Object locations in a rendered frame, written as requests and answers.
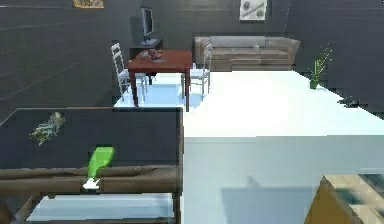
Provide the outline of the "yellow framed wall picture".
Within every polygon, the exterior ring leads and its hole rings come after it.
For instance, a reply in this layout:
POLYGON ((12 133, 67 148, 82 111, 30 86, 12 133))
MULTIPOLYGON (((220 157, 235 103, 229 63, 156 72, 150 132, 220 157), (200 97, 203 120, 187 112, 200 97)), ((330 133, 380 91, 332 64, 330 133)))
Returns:
POLYGON ((98 9, 104 7, 104 0, 73 0, 73 6, 84 9, 98 9))

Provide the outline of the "dark television stand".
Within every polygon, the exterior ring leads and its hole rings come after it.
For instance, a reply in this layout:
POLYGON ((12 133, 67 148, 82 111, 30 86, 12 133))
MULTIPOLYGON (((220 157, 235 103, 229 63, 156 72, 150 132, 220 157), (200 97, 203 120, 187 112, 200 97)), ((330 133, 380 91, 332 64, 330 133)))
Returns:
POLYGON ((139 43, 134 43, 129 47, 130 59, 134 59, 142 51, 147 49, 162 49, 163 48, 163 39, 149 39, 146 41, 141 41, 139 43))

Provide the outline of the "grey green leafy plant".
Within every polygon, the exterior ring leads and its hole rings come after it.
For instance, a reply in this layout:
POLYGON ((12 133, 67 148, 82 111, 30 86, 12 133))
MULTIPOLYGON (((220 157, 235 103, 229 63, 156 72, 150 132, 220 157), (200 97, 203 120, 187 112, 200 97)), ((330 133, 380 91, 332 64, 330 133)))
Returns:
POLYGON ((38 124, 29 134, 32 140, 36 140, 41 146, 45 142, 56 137, 60 132, 61 127, 65 123, 65 118, 60 112, 53 112, 49 119, 38 124))

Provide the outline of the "white slatted chair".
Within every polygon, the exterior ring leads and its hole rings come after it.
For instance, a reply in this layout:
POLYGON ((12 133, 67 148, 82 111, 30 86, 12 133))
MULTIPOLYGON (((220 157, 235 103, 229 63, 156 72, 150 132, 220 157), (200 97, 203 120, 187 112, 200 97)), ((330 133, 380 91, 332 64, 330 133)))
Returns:
MULTIPOLYGON (((115 67, 117 82, 121 98, 123 98, 124 91, 128 90, 130 86, 129 71, 124 66, 123 54, 119 43, 114 43, 111 46, 112 60, 115 67)), ((145 73, 136 73, 135 77, 140 81, 142 98, 148 92, 148 80, 145 73)))
POLYGON ((211 59, 212 59, 212 45, 208 44, 203 51, 202 68, 193 67, 190 70, 191 83, 193 85, 197 85, 201 87, 201 100, 204 100, 205 90, 210 90, 210 87, 205 87, 205 84, 210 84, 211 59))

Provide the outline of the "green spray bottle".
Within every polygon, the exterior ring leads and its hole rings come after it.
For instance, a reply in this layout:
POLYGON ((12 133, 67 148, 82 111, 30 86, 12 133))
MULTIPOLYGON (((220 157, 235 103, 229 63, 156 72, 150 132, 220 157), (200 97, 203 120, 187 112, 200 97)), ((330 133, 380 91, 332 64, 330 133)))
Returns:
POLYGON ((114 157, 114 148, 112 146, 98 146, 95 148, 87 166, 87 181, 82 185, 86 190, 99 189, 98 182, 100 178, 98 173, 106 168, 114 157))

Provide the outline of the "dark top wooden table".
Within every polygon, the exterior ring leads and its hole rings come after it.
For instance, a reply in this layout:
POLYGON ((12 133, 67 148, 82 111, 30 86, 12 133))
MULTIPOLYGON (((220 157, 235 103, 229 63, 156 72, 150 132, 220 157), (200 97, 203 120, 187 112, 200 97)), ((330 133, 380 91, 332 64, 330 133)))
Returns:
POLYGON ((0 123, 0 224, 182 224, 180 107, 19 108, 0 123), (29 134, 53 112, 65 123, 41 146, 29 134), (98 146, 111 163, 86 190, 98 146))

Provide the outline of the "red wooden dining table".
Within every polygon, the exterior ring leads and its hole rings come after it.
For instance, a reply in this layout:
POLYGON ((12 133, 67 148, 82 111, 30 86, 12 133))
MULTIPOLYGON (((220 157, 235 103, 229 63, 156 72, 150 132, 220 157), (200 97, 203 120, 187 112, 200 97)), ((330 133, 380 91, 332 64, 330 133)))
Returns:
POLYGON ((136 56, 128 63, 127 69, 134 106, 139 106, 136 86, 137 73, 148 73, 149 75, 152 73, 182 73, 184 75, 185 110, 189 111, 190 69, 193 63, 192 52, 189 50, 163 50, 161 58, 165 59, 165 62, 153 62, 150 59, 141 59, 140 56, 136 56))

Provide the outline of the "white framed wall picture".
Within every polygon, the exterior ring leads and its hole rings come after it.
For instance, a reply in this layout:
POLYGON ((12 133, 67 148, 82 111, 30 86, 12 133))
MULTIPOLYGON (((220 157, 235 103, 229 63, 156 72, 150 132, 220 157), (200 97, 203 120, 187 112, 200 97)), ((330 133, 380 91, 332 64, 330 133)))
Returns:
POLYGON ((239 19, 241 21, 264 21, 268 0, 241 0, 239 19))

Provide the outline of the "grey sofa cushion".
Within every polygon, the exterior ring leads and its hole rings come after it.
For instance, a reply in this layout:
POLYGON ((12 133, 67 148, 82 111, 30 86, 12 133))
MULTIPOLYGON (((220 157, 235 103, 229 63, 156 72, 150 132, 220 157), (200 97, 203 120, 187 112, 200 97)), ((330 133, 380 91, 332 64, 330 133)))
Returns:
POLYGON ((248 48, 258 45, 263 47, 265 36, 211 36, 210 43, 216 48, 248 48))

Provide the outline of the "green potted house plant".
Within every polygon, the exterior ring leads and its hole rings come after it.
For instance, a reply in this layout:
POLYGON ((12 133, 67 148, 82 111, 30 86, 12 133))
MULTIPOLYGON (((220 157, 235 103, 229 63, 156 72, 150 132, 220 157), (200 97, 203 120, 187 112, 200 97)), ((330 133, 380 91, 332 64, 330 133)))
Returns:
POLYGON ((310 88, 315 90, 320 83, 320 76, 326 73, 329 67, 332 50, 329 47, 321 47, 318 55, 314 58, 313 71, 311 72, 310 88))

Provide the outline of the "brown sofa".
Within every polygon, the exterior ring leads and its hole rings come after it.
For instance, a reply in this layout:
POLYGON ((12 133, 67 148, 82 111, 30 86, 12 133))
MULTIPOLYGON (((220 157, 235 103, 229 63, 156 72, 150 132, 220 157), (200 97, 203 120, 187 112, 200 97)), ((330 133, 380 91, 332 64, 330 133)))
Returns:
MULTIPOLYGON (((204 48, 211 36, 194 38, 194 62, 203 65, 204 48)), ((263 47, 216 48, 212 46, 211 70, 231 71, 288 71, 295 64, 300 42, 285 37, 266 37, 263 47)))

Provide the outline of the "black television set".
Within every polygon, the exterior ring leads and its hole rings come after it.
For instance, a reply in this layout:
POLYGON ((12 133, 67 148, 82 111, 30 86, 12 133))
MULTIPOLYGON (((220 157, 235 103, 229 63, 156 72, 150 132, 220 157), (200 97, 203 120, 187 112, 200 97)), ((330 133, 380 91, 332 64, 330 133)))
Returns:
POLYGON ((143 24, 143 43, 147 44, 149 41, 149 36, 152 34, 154 30, 152 9, 147 7, 142 7, 141 15, 142 15, 142 24, 143 24))

